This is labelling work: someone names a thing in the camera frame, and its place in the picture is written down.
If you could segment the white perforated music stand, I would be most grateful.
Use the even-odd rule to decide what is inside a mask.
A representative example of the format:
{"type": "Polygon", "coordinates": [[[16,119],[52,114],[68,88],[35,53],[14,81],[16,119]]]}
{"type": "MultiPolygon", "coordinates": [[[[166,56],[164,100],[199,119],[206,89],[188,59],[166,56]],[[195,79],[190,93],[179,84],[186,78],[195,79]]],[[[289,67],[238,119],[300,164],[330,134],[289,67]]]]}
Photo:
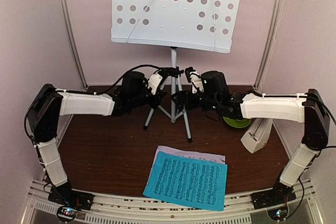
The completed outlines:
{"type": "Polygon", "coordinates": [[[240,0],[112,0],[111,40],[227,54],[240,0]]]}

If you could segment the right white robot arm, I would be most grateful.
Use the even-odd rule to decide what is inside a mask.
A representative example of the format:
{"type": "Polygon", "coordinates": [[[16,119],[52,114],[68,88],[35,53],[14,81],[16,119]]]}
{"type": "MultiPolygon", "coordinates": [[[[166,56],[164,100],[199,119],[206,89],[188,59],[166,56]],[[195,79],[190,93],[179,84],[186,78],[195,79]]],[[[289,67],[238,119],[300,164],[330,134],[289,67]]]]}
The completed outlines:
{"type": "Polygon", "coordinates": [[[267,95],[256,91],[231,94],[222,72],[197,74],[189,67],[186,76],[192,89],[178,91],[171,96],[179,109],[202,108],[203,111],[214,111],[220,117],[234,120],[276,119],[304,124],[301,143],[273,188],[251,195],[255,209],[285,205],[294,200],[294,184],[319,153],[327,148],[330,123],[335,121],[320,93],[316,89],[309,89],[306,93],[285,95],[267,95]]]}

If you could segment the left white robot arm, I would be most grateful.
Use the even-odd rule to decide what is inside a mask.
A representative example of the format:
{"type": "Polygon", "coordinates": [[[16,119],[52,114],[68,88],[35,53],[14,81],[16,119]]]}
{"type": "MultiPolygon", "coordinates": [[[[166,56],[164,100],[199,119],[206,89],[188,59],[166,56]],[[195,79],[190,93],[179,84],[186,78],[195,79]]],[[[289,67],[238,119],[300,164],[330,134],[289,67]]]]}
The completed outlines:
{"type": "Polygon", "coordinates": [[[132,68],[119,78],[121,87],[113,84],[102,92],[68,91],[52,84],[43,85],[26,112],[24,128],[31,130],[28,137],[51,184],[49,201],[90,210],[93,200],[93,194],[72,189],[64,170],[57,147],[59,118],[76,114],[120,117],[144,105],[156,109],[166,95],[159,86],[173,72],[171,68],[156,67],[154,74],[146,78],[132,68]]]}

